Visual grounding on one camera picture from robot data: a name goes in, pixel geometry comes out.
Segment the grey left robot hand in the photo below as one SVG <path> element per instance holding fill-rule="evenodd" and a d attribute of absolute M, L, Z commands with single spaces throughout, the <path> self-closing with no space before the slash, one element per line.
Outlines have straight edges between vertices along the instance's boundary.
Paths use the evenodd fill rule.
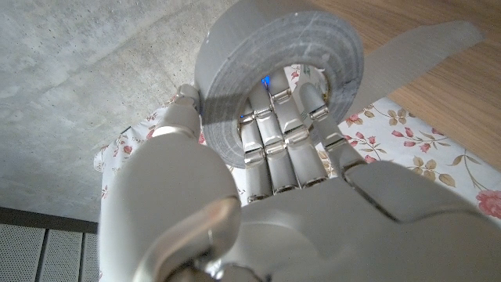
<path fill-rule="evenodd" d="M 500 228 L 341 135 L 321 92 L 277 71 L 240 116 L 246 189 L 197 142 L 183 85 L 103 191 L 101 281 L 497 281 Z"/>

